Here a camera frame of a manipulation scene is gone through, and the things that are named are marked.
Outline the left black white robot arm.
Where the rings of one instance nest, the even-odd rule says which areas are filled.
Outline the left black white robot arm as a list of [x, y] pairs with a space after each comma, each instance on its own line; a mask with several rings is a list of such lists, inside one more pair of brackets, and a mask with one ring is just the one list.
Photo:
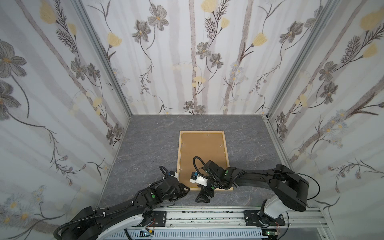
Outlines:
[[94, 210], [82, 209], [71, 221], [54, 231], [57, 240], [102, 240], [124, 228], [144, 226], [154, 217], [153, 209], [163, 202], [185, 197], [190, 188], [175, 176], [152, 183], [121, 204]]

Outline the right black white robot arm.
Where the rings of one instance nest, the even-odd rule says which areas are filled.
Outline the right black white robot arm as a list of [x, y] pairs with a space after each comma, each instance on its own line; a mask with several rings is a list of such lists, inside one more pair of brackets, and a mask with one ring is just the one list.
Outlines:
[[283, 213], [289, 210], [305, 212], [307, 209], [308, 181], [284, 165], [276, 165], [268, 170], [223, 169], [213, 161], [208, 161], [192, 172], [190, 182], [200, 188], [197, 203], [209, 203], [215, 190], [229, 190], [232, 187], [248, 186], [273, 191], [275, 195], [264, 200], [258, 211], [244, 212], [247, 226], [283, 226]]

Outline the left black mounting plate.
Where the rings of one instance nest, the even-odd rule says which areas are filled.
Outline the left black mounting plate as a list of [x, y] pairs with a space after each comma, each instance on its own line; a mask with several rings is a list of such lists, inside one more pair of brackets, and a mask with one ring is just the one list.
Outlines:
[[150, 211], [144, 214], [143, 226], [148, 227], [165, 227], [167, 221], [166, 211]]

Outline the black mounting plate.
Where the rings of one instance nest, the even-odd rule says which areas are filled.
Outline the black mounting plate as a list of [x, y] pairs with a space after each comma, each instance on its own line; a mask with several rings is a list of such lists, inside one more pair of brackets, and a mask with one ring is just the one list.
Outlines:
[[245, 223], [248, 227], [268, 228], [286, 225], [283, 215], [273, 219], [262, 211], [244, 211], [243, 213]]
[[143, 226], [148, 227], [165, 227], [167, 221], [166, 211], [150, 211], [144, 214]]

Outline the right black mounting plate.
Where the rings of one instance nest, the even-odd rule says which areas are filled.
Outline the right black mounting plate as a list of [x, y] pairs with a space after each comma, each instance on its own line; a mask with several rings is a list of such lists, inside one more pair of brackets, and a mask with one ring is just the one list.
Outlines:
[[283, 215], [273, 219], [262, 211], [244, 211], [243, 213], [245, 223], [248, 227], [268, 228], [286, 225]]

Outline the small green circuit board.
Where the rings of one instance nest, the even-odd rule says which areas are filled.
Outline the small green circuit board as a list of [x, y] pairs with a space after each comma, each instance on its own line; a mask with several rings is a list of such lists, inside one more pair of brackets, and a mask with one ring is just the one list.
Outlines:
[[139, 238], [153, 238], [154, 237], [153, 230], [141, 230], [139, 234]]

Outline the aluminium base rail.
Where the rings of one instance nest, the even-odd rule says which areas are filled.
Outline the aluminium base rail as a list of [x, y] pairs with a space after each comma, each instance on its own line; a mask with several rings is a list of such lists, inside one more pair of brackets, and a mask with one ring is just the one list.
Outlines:
[[[154, 211], [166, 211], [165, 227], [160, 229], [250, 229], [244, 219], [244, 211], [259, 211], [259, 207], [160, 207]], [[307, 208], [305, 212], [283, 212], [285, 226], [262, 229], [285, 230], [287, 228], [327, 228], [328, 224], [317, 208]], [[145, 229], [146, 226], [124, 228], [127, 230]]]

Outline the left corner aluminium post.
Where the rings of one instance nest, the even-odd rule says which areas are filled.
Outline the left corner aluminium post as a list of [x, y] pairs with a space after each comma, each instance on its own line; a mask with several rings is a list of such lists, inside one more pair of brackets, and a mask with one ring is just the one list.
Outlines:
[[130, 120], [133, 116], [133, 113], [126, 101], [125, 95], [123, 94], [123, 91], [119, 85], [119, 82], [113, 72], [113, 68], [111, 66], [110, 60], [108, 59], [107, 52], [103, 48], [102, 42], [95, 31], [95, 28], [92, 25], [92, 22], [86, 12], [86, 9], [82, 3], [82, 1], [78, 0], [72, 0], [71, 1], [73, 7], [75, 8], [75, 11], [83, 25], [83, 27], [86, 30], [87, 36], [89, 37], [93, 49], [96, 51], [100, 61], [102, 62], [102, 65], [104, 69], [107, 72], [107, 75], [109, 77], [109, 80], [113, 86], [114, 91], [117, 94], [118, 99], [120, 100], [120, 103], [122, 104], [123, 110], [125, 111], [126, 116]]

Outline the corner aluminium post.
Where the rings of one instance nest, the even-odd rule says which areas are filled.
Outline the corner aluminium post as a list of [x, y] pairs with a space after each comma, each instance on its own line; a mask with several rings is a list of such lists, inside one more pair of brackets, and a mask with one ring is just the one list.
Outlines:
[[87, 36], [89, 37], [93, 49], [96, 51], [100, 61], [102, 62], [102, 65], [104, 69], [107, 72], [107, 75], [109, 77], [109, 80], [113, 86], [114, 91], [117, 94], [118, 99], [120, 100], [120, 103], [122, 104], [123, 110], [125, 111], [126, 116], [130, 120], [133, 116], [133, 113], [126, 101], [125, 95], [123, 94], [123, 91], [119, 85], [119, 82], [113, 72], [113, 68], [111, 66], [110, 60], [108, 59], [107, 52], [103, 48], [102, 42], [95, 31], [95, 28], [92, 25], [92, 22], [86, 12], [86, 9], [82, 3], [82, 1], [78, 0], [72, 0], [71, 1], [73, 7], [75, 8], [75, 11], [83, 25], [83, 27], [86, 30]]
[[283, 81], [282, 86], [280, 87], [279, 91], [276, 94], [276, 97], [274, 98], [274, 101], [272, 102], [272, 105], [268, 111], [268, 114], [266, 115], [266, 118], [269, 120], [272, 118], [274, 113], [277, 111], [277, 108], [279, 104], [281, 103], [284, 95], [288, 91], [291, 83], [294, 80], [294, 77], [304, 64], [306, 58], [309, 56], [311, 50], [315, 46], [318, 38], [320, 37], [322, 31], [325, 29], [328, 20], [333, 14], [333, 11], [335, 7], [333, 6], [334, 3], [338, 4], [339, 1], [327, 1], [327, 3], [324, 5], [323, 10], [321, 11], [318, 20], [316, 21], [313, 30], [310, 32], [309, 37], [305, 41], [305, 44], [301, 48], [301, 51], [299, 52], [297, 58], [294, 61], [294, 64], [290, 71], [288, 72], [285, 80]]

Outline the right corner aluminium post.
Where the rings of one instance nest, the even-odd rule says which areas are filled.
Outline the right corner aluminium post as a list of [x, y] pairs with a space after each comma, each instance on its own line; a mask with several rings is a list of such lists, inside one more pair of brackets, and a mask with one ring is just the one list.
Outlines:
[[333, 6], [334, 3], [338, 4], [339, 1], [327, 1], [327, 3], [324, 5], [323, 10], [321, 11], [318, 20], [316, 21], [313, 30], [310, 32], [309, 37], [305, 41], [305, 44], [301, 48], [301, 51], [299, 52], [297, 58], [294, 61], [294, 64], [290, 71], [288, 72], [285, 80], [283, 81], [282, 86], [280, 87], [279, 91], [276, 94], [276, 97], [274, 98], [274, 101], [272, 102], [272, 105], [268, 111], [268, 114], [266, 115], [266, 118], [269, 120], [272, 118], [274, 113], [277, 111], [277, 108], [279, 104], [281, 103], [284, 95], [288, 91], [291, 83], [294, 80], [294, 77], [304, 64], [306, 58], [309, 56], [311, 50], [315, 46], [318, 38], [320, 37], [322, 31], [325, 29], [328, 20], [333, 14], [333, 11], [335, 7]]

